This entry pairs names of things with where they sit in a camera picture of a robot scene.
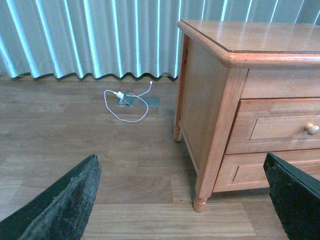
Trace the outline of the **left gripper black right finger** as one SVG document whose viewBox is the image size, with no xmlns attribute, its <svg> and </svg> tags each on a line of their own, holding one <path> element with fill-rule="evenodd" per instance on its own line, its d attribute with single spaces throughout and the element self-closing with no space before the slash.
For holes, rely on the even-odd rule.
<svg viewBox="0 0 320 240">
<path fill-rule="evenodd" d="M 320 181 L 269 152 L 263 169 L 270 198 L 290 240 L 320 238 Z"/>
</svg>

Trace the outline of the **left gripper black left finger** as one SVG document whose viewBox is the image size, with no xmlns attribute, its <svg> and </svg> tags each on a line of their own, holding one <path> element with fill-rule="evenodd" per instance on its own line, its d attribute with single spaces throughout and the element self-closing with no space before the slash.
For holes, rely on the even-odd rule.
<svg viewBox="0 0 320 240">
<path fill-rule="evenodd" d="M 96 200 L 102 166 L 91 154 L 0 222 L 2 240 L 79 240 Z"/>
</svg>

